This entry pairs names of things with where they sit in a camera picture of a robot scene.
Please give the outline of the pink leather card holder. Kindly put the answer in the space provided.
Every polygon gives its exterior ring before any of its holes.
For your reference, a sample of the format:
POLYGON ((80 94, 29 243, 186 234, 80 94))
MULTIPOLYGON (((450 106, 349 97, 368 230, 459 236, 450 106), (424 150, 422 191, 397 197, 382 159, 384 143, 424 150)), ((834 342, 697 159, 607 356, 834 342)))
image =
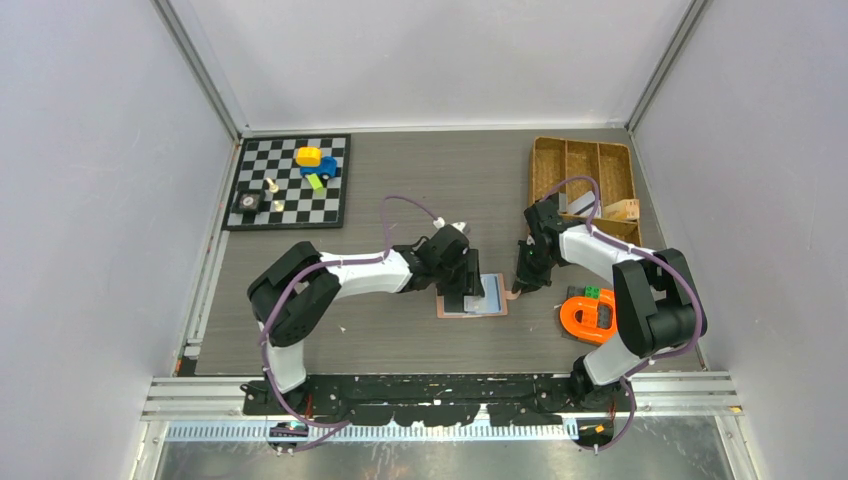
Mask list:
POLYGON ((439 310, 438 296, 436 297, 436 316, 440 319, 468 319, 468 318, 485 318, 498 317, 508 314, 508 304, 510 301, 516 300, 520 295, 513 295, 511 290, 506 286, 504 275, 502 273, 489 273, 482 275, 482 283, 485 290, 485 297, 490 302, 490 310, 485 314, 466 314, 463 313, 441 313, 439 310))

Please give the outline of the grey striped credit card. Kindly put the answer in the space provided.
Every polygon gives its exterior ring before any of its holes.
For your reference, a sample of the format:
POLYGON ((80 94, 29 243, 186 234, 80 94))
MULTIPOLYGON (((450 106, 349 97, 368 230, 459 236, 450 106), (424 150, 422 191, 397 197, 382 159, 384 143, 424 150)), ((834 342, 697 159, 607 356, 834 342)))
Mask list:
POLYGON ((588 216, 594 209, 597 197, 588 191, 566 206, 566 213, 575 216, 588 216))

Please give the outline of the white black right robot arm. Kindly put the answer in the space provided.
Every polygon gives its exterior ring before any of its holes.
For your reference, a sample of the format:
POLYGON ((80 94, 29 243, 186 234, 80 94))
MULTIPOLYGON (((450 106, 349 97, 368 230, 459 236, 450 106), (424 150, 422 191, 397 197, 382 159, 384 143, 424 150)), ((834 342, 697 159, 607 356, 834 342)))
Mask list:
POLYGON ((611 284, 617 331, 579 357, 566 382, 568 398, 596 410, 654 359, 691 350, 707 319, 685 256, 652 251, 611 237, 588 222, 567 221, 552 200, 524 211, 529 235, 519 243, 511 288, 525 294, 547 287, 554 267, 578 265, 611 284))

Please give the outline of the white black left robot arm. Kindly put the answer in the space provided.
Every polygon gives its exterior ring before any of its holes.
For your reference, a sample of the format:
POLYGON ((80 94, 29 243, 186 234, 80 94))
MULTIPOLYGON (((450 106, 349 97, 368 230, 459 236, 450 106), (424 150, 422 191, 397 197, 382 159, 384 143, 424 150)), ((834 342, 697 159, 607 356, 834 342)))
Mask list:
POLYGON ((429 287, 459 300, 485 293, 479 253, 458 224, 441 226, 413 244, 391 245, 372 254, 336 255, 318 251, 309 241, 296 243, 247 289, 260 327, 270 403, 284 414, 305 405, 305 340, 334 301, 429 287))

